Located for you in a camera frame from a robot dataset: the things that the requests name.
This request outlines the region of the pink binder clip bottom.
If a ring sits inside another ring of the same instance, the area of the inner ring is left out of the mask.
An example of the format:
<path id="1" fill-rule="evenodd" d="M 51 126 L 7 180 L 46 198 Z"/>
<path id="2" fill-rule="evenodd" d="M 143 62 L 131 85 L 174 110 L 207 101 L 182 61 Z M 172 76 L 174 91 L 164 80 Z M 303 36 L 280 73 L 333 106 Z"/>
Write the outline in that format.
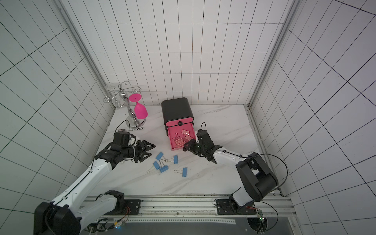
<path id="1" fill-rule="evenodd" d="M 175 145 L 177 147 L 180 147 L 180 146 L 183 146 L 186 142 L 184 141 L 184 139 L 178 139 L 175 141 Z"/>

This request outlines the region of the pink drawer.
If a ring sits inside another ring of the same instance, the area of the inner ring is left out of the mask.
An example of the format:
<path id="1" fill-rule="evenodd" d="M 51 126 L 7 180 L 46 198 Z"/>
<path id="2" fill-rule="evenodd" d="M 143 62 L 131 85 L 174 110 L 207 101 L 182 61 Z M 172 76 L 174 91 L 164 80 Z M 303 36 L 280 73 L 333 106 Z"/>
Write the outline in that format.
<path id="1" fill-rule="evenodd" d="M 165 125 L 167 127 L 182 126 L 184 124 L 192 123 L 193 121 L 194 121 L 194 118 L 187 117 L 187 118 L 181 118 L 181 119 L 177 119 L 177 120 L 170 120 Z"/>
<path id="2" fill-rule="evenodd" d="M 196 140 L 192 123 L 169 127 L 167 133 L 170 139 L 171 150 L 182 149 L 185 143 L 190 140 Z"/>

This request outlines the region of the pink top drawer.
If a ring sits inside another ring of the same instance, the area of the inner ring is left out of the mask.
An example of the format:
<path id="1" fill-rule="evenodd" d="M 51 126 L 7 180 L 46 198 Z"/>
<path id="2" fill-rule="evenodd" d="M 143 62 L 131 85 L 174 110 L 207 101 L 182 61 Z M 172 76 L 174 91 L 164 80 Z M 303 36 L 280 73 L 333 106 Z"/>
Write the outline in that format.
<path id="1" fill-rule="evenodd" d="M 167 127 L 182 126 L 184 124 L 192 123 L 193 121 L 194 121 L 194 118 L 187 117 L 187 118 L 181 118 L 181 119 L 177 119 L 177 120 L 170 120 L 165 125 Z"/>

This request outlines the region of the pink binder clip lone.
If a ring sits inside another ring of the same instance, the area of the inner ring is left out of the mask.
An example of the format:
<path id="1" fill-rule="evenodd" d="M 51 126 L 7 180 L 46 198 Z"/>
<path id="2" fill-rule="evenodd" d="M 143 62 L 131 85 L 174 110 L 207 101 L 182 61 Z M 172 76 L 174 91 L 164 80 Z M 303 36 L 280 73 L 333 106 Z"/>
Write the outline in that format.
<path id="1" fill-rule="evenodd" d="M 187 140 L 187 141 L 190 141 L 190 140 L 192 140 L 192 137 L 189 136 L 189 135 L 185 135 L 185 136 L 184 136 L 184 139 Z"/>

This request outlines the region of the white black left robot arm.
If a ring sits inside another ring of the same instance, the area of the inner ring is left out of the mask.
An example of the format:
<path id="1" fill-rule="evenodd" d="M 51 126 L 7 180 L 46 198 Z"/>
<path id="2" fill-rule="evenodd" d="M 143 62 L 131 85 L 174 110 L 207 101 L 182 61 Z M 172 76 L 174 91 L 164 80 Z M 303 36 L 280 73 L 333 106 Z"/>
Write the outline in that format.
<path id="1" fill-rule="evenodd" d="M 101 150 L 90 166 L 51 202 L 42 202 L 34 212 L 35 235 L 78 235 L 103 215 L 129 215 L 124 193 L 107 191 L 89 206 L 82 207 L 90 192 L 123 161 L 143 162 L 156 145 L 127 131 L 114 133 L 113 141 Z"/>

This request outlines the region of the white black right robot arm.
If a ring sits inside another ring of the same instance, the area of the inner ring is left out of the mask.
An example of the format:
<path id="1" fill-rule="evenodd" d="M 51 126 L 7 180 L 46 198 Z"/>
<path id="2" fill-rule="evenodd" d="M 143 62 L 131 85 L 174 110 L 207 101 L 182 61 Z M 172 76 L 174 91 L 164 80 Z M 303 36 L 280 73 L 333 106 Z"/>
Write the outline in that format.
<path id="1" fill-rule="evenodd" d="M 184 144 L 183 150 L 204 157 L 215 164 L 226 165 L 237 170 L 242 186 L 229 197 L 233 210 L 248 203 L 262 201 L 279 184 L 271 168 L 258 153 L 253 152 L 244 156 L 213 143 L 199 143 L 195 140 Z"/>

